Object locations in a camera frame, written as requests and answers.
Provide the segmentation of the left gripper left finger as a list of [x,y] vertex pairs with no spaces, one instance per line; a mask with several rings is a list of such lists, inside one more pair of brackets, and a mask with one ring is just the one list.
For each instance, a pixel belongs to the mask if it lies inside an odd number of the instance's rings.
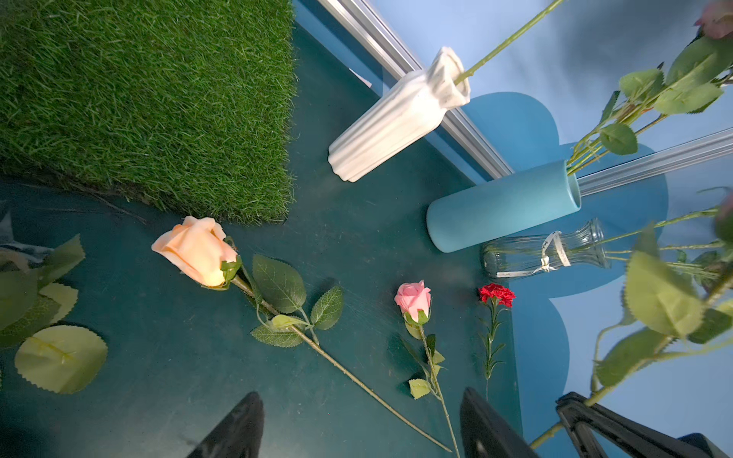
[[188,458],[258,458],[265,429],[265,406],[256,391],[247,393]]

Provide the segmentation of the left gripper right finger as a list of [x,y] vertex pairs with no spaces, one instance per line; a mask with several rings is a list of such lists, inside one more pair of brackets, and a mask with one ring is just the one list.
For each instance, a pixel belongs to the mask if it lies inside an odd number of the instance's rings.
[[464,455],[468,458],[538,458],[538,454],[472,387],[467,387],[463,393],[460,431]]

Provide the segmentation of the red carnation flower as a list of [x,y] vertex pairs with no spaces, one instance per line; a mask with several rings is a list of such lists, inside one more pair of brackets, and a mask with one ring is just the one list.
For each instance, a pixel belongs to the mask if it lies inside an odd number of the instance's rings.
[[489,320],[484,324],[485,334],[482,336],[482,343],[485,350],[483,375],[485,380],[485,397],[489,397],[489,385],[494,370],[502,364],[499,353],[504,349],[505,343],[496,343],[498,330],[502,326],[501,314],[513,308],[515,293],[510,288],[500,284],[487,284],[478,290],[481,303],[485,305],[490,313]]

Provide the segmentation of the blue hydrangea bunch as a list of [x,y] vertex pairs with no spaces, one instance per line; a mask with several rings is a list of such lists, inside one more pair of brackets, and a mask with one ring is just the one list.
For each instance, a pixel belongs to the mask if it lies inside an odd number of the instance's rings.
[[108,345],[92,330],[63,324],[78,290],[60,280],[86,258],[80,236],[57,248],[15,240],[11,209],[1,202],[1,348],[14,348],[17,373],[55,394],[74,394],[95,380]]

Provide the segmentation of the peach rose single stem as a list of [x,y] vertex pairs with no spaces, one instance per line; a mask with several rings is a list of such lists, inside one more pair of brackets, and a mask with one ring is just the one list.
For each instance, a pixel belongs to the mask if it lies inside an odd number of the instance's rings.
[[257,342],[278,348],[307,345],[403,424],[442,450],[448,448],[414,425],[321,347],[317,332],[336,326],[343,314],[345,301],[340,286],[330,288],[310,312],[305,311],[307,290],[300,273],[283,261],[262,255],[253,257],[253,270],[249,272],[233,240],[212,218],[186,217],[159,236],[151,249],[203,288],[225,291],[235,286],[242,291],[256,310],[259,325],[250,335]]

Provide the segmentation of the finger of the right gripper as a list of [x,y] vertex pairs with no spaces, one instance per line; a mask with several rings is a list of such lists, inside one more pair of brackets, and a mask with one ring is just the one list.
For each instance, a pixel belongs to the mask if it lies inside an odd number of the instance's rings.
[[597,437],[606,439],[630,457],[724,457],[725,453],[702,433],[674,438],[631,421],[570,392],[557,400],[555,411],[580,457],[605,457]]

